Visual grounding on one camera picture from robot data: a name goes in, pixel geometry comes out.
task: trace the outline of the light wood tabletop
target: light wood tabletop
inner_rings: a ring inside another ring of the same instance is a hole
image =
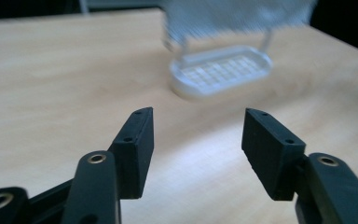
[[[0,21],[0,188],[30,197],[108,149],[134,110],[154,107],[156,146],[123,223],[296,223],[241,150],[246,107],[269,112],[358,175],[358,49],[308,26],[275,32],[266,78],[189,100],[170,87],[174,55],[156,9]],[[262,35],[192,41],[194,51],[257,46]]]

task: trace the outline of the dark background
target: dark background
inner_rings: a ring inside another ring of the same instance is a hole
[[[0,19],[79,12],[77,0],[0,0]],[[358,0],[319,0],[310,25],[358,48]]]

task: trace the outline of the wooden table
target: wooden table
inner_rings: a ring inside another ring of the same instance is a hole
[[[241,151],[245,107],[265,110],[358,175],[358,49],[312,28],[276,32],[268,78],[202,100],[170,88],[173,54],[158,10],[0,21],[0,188],[29,196],[72,178],[107,149],[129,114],[155,111],[144,197],[123,223],[296,223]],[[262,35],[193,41],[193,50],[256,46]]]

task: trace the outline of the table surface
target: table surface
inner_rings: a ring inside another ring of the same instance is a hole
[[[0,21],[0,188],[29,196],[107,149],[130,113],[153,106],[156,147],[123,223],[296,223],[241,150],[246,107],[269,112],[358,175],[358,49],[310,27],[275,32],[270,76],[189,100],[170,87],[173,53],[156,9]],[[261,34],[192,41],[194,51],[257,46]]]

